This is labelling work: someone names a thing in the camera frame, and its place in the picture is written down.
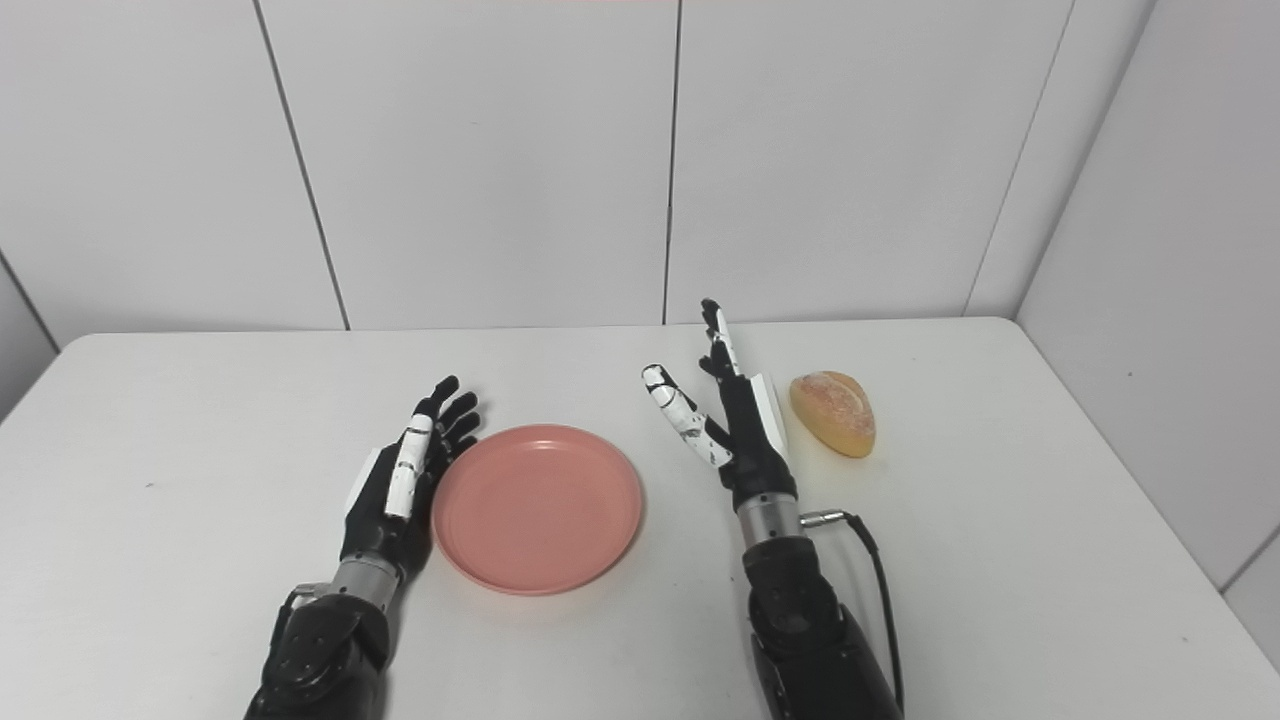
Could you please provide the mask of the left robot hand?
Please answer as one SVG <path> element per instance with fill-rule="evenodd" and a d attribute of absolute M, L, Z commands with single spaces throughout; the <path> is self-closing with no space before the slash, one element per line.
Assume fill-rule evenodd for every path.
<path fill-rule="evenodd" d="M 375 556 L 401 580 L 422 570 L 430 553 L 436 488 L 477 443 L 479 400 L 448 375 L 421 398 L 398 439 L 372 452 L 344 519 L 339 559 Z"/>

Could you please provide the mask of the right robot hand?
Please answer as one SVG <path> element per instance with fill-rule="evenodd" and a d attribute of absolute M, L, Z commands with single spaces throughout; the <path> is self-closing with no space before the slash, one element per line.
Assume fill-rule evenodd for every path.
<path fill-rule="evenodd" d="M 767 495 L 796 500 L 797 484 L 785 459 L 763 375 L 741 372 L 730 325 L 716 300 L 701 301 L 701 318 L 710 346 L 699 366 L 716 382 L 724 421 L 700 410 L 660 364 L 643 369 L 646 392 L 682 442 L 717 470 L 735 509 Z"/>

